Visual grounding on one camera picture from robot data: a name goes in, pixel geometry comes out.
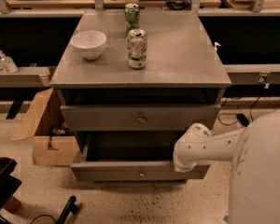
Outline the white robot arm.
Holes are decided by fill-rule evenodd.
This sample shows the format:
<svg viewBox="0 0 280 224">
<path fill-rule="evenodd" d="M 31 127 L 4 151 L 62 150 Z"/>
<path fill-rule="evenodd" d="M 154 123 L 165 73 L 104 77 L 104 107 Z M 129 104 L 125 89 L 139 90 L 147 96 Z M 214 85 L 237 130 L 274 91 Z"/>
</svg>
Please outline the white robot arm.
<svg viewBox="0 0 280 224">
<path fill-rule="evenodd" d="M 219 135 L 193 124 L 173 158 L 182 173 L 201 161 L 231 163 L 228 224 L 280 224 L 280 110 Z"/>
</svg>

